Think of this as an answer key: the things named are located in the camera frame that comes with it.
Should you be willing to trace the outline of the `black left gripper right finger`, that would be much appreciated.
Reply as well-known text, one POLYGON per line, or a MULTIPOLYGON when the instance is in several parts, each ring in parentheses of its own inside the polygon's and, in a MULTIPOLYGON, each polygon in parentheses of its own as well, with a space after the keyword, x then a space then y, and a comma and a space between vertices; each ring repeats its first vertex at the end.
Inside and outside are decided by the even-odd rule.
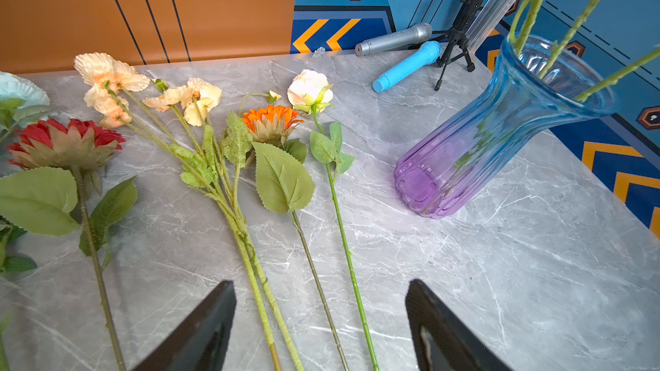
POLYGON ((419 369, 510 371, 422 280, 409 283, 405 304, 419 369))

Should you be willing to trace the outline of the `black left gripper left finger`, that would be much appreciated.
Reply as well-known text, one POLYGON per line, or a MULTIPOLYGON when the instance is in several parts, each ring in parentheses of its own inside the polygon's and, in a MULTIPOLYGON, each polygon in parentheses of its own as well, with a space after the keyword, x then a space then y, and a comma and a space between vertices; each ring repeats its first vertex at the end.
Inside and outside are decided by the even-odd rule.
POLYGON ((236 301, 234 283, 220 283, 135 369, 221 370, 236 301))

